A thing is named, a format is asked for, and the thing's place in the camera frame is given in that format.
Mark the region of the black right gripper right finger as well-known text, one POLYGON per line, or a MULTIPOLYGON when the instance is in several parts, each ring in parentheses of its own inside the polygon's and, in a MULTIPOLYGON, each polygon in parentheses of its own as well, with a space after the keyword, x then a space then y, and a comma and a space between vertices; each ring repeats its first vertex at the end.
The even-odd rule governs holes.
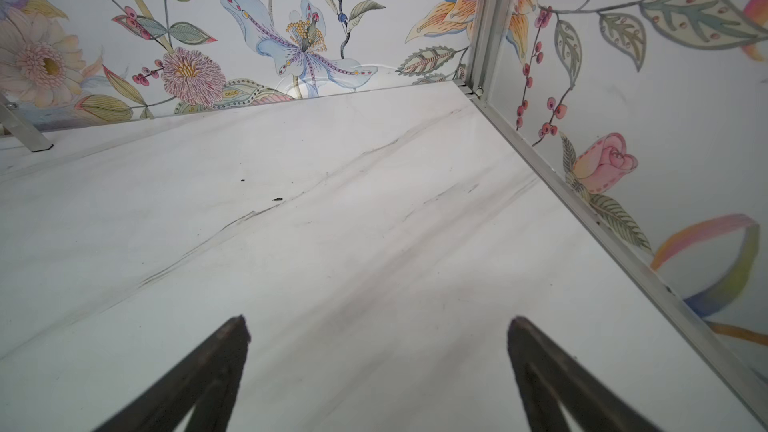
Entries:
POLYGON ((566 414, 583 431, 659 429, 523 316, 509 325, 507 352, 532 431, 568 431, 566 414))

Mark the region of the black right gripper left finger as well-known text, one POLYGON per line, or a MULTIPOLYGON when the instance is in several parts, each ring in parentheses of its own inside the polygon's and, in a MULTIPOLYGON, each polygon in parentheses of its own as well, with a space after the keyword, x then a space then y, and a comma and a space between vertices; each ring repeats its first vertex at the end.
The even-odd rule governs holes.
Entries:
POLYGON ((247 359, 250 334, 230 318, 99 431, 225 431, 247 359))

